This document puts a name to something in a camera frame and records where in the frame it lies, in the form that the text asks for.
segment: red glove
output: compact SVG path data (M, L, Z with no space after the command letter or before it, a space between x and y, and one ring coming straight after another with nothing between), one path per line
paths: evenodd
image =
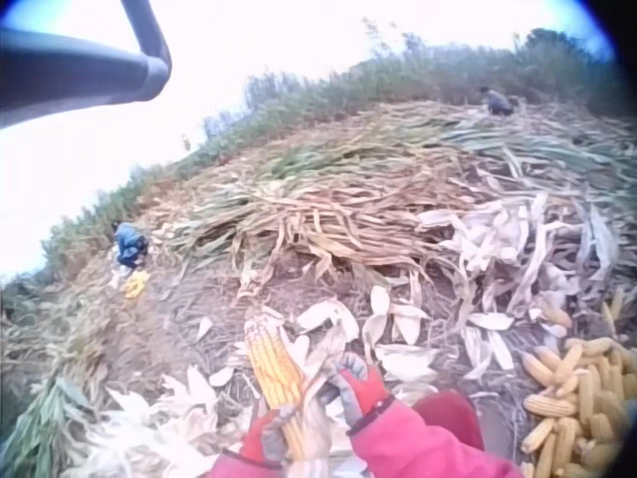
M338 387L350 427L389 396L376 367L353 353L345 353L329 382Z
M295 406L284 405L259 417L244 437L239 454L257 463L281 463L288 453L288 443L281 427L290 421L296 411Z

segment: pink jacket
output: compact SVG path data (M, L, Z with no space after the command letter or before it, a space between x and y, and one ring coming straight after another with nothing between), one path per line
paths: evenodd
M467 446L450 431L428 426L414 410L394 400L362 418L351 431L354 453L376 478L522 478L518 467ZM282 468L248 463L231 452L217 460L208 478L280 478Z

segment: blue jacket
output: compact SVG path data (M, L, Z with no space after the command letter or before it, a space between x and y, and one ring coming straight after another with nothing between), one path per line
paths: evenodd
M135 257L139 254L137 249L138 240L141 234L137 232L129 222L122 222L115 231L115 242L119 248L119 254L123 258Z

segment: crouching person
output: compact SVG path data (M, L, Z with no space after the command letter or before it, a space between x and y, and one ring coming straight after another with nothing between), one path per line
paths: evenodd
M130 269L142 265L148 254L148 240L129 222L115 221L111 226L119 250L117 262Z

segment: sky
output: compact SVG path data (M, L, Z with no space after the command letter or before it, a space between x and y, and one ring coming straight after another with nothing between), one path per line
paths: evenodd
M132 168L186 155L200 122L242 106L250 75L286 71L310 79L369 55L362 18L413 32L431 45L510 48L514 33L566 31L598 48L603 36L570 0L151 0L170 48L172 77L149 103L68 112L0 130L0 277L44 265L40 241L75 217L98 190ZM7 26L57 33L138 52L115 0L24 0Z

